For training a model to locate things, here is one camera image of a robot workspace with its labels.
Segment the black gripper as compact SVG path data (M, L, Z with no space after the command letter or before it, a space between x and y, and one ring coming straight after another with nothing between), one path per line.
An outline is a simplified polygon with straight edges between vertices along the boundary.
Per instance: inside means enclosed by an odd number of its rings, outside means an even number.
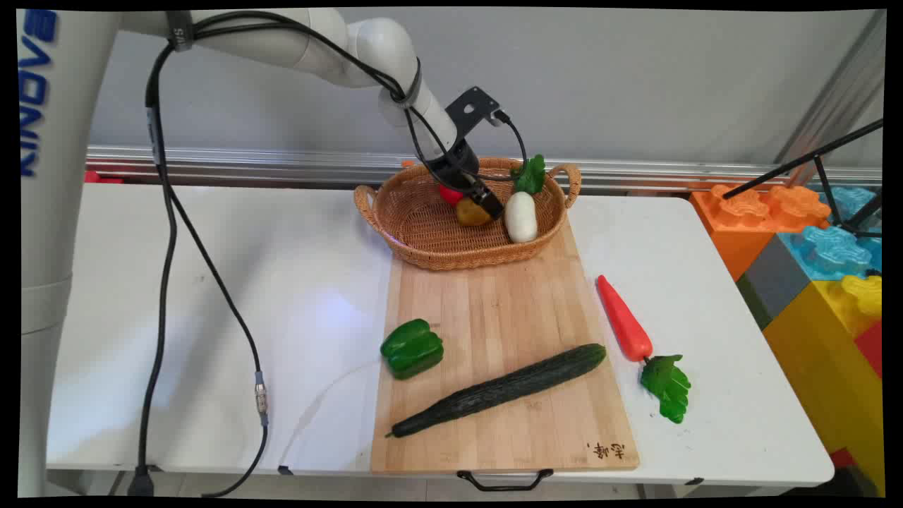
M491 221L497 221L503 215L503 203L478 177L480 163L467 141L458 140L448 153L426 161L425 165L442 186L462 193L474 205L480 206Z

